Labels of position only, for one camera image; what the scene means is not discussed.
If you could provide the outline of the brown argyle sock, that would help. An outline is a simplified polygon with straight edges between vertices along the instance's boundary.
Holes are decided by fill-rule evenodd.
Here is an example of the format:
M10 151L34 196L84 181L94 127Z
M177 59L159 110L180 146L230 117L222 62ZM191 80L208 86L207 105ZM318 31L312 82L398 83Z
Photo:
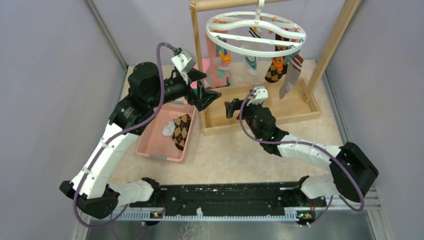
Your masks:
M288 40L288 38L284 38L278 34L275 34L275 40ZM274 50L276 52L287 50L287 46L276 45ZM271 64L265 74L264 79L269 83L278 82L286 73L288 65L284 60L283 56L273 57L271 58Z
M183 151L188 138L192 118L189 114L182 115L173 119L175 130L172 134L172 139L177 149Z

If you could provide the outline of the white sock black stripes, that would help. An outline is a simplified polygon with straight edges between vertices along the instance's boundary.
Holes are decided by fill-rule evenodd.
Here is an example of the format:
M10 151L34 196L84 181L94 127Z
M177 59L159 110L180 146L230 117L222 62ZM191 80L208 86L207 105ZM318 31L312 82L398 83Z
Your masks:
M176 125L173 121L169 121L168 124L162 129L162 135L169 137L172 136L175 132Z

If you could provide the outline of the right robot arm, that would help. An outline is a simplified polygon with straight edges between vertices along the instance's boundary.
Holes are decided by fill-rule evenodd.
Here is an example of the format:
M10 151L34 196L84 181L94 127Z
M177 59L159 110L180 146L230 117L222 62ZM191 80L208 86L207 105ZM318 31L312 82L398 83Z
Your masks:
M300 188L293 192L297 205L307 206L322 196L341 196L359 203L379 176L378 169L357 144L348 141L336 146L306 141L278 128L269 108L242 103L238 98L226 101L226 117L230 119L239 111L237 120L247 123L252 132L248 137L258 142L265 152L295 158L327 171L301 181Z

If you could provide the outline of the grey sock red stripes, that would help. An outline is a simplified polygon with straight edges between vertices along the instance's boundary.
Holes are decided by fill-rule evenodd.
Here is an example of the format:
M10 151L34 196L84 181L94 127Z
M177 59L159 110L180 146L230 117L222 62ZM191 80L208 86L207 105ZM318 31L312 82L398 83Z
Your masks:
M283 99L297 85L302 72L303 62L304 59L300 55L296 55L288 63L284 83L279 90L280 99Z

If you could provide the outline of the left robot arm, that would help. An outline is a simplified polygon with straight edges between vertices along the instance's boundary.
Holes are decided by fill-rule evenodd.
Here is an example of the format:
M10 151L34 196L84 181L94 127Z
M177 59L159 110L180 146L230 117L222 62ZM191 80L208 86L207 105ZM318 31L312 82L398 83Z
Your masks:
M128 147L135 142L159 113L161 107L179 98L203 111L221 93L203 85L206 74L195 68L188 81L174 69L164 78L158 65L142 62L128 76L128 94L112 111L103 136L82 170L59 189L73 201L75 211L104 219L116 207L144 202L154 207L160 202L159 184L148 177L140 180L110 184L109 178Z

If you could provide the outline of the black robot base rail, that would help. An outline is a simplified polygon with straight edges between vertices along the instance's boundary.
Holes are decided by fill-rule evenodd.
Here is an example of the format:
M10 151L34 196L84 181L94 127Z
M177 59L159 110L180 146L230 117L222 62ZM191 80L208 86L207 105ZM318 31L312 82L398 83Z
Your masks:
M301 191L306 180L260 183L217 183L161 185L148 201L131 203L131 208L159 208L166 217L282 217L288 208L325 207L323 197L308 198Z

